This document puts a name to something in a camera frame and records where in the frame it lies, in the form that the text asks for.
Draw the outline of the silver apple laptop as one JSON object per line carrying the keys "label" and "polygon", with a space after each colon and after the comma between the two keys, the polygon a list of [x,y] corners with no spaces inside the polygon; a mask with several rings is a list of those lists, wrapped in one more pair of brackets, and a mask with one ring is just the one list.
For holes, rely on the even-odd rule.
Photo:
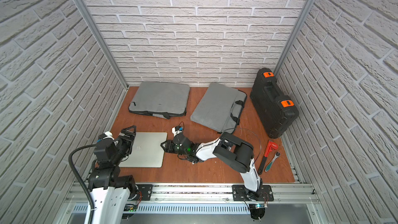
{"label": "silver apple laptop", "polygon": [[119,164],[119,167],[161,168],[164,158],[161,143],[166,140],[166,132],[138,132],[132,146],[132,153]]}

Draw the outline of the grey laptop bag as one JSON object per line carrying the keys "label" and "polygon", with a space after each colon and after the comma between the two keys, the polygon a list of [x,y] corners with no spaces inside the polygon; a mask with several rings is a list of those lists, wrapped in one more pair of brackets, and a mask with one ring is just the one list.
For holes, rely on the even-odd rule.
{"label": "grey laptop bag", "polygon": [[234,133],[239,125],[247,94],[219,83],[211,83],[190,120],[219,133]]}
{"label": "grey laptop bag", "polygon": [[135,93],[129,112],[164,119],[186,115],[190,86],[165,82],[143,82]]}

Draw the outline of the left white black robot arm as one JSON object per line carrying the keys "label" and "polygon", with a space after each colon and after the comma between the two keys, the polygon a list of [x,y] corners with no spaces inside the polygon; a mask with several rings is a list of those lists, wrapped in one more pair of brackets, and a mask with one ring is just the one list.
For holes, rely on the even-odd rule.
{"label": "left white black robot arm", "polygon": [[98,137],[94,146],[97,166],[88,178],[90,196],[86,224],[119,224],[127,200],[136,196],[133,176],[120,176],[119,164],[132,152],[136,126],[121,130],[114,139],[111,132]]}

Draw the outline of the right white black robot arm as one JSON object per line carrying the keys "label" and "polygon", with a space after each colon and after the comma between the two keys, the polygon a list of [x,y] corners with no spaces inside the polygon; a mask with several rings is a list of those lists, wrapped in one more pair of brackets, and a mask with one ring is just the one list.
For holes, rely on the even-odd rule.
{"label": "right white black robot arm", "polygon": [[218,158],[240,173],[246,191],[245,200],[254,201],[260,197],[262,179],[256,170],[254,147],[250,143],[228,132],[208,143],[194,143],[184,135],[183,127],[179,125],[172,128],[172,133],[174,138],[160,145],[164,152],[175,153],[179,159],[192,164]]}

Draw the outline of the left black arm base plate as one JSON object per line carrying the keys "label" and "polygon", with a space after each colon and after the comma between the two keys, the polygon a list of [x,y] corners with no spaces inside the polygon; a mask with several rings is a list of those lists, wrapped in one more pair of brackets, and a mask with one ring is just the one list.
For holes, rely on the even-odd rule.
{"label": "left black arm base plate", "polygon": [[153,184],[136,184],[136,194],[133,201],[149,201],[152,195]]}

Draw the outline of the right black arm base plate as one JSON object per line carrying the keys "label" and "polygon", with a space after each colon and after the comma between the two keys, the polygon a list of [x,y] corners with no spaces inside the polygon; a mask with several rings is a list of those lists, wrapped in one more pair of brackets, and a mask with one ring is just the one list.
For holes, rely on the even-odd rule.
{"label": "right black arm base plate", "polygon": [[253,192],[244,187],[244,185],[232,186],[234,201],[259,201],[259,202],[273,202],[274,195],[270,185],[261,185],[258,191]]}

